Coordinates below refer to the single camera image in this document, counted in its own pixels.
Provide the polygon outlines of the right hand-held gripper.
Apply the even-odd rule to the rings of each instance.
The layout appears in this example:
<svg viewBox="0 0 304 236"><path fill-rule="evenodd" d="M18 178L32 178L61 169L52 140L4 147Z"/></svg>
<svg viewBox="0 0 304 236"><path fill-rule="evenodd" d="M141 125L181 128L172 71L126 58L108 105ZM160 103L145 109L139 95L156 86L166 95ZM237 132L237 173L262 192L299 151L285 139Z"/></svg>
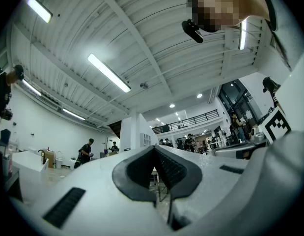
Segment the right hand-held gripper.
<svg viewBox="0 0 304 236"><path fill-rule="evenodd" d="M263 121L251 131L252 142L235 144L211 151L213 156L249 160L253 152L272 144L291 131L284 113L276 107Z"/></svg>

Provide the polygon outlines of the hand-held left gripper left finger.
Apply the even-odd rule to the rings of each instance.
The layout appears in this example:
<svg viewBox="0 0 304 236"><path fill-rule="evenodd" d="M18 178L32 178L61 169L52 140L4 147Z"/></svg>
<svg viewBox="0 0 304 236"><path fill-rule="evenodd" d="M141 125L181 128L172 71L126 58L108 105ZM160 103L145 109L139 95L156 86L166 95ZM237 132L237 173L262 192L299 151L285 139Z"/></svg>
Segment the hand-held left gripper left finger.
<svg viewBox="0 0 304 236"><path fill-rule="evenodd" d="M121 161L142 152L135 149L97 159L73 170L49 187L31 205L13 198L13 206L36 233L43 236L166 236L173 232L152 202L133 201L118 190L112 171ZM72 188L84 191L60 228L44 216Z"/></svg>

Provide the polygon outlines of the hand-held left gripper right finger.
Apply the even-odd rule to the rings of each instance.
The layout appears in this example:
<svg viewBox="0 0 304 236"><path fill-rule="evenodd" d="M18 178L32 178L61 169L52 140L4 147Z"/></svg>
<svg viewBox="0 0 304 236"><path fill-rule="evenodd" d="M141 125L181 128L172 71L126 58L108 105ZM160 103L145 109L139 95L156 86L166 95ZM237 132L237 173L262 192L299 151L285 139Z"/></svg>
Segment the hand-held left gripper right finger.
<svg viewBox="0 0 304 236"><path fill-rule="evenodd" d="M217 211L237 184L246 160L199 155L155 146L153 158L170 194L166 223L154 225L155 236L212 235L233 210Z"/></svg>

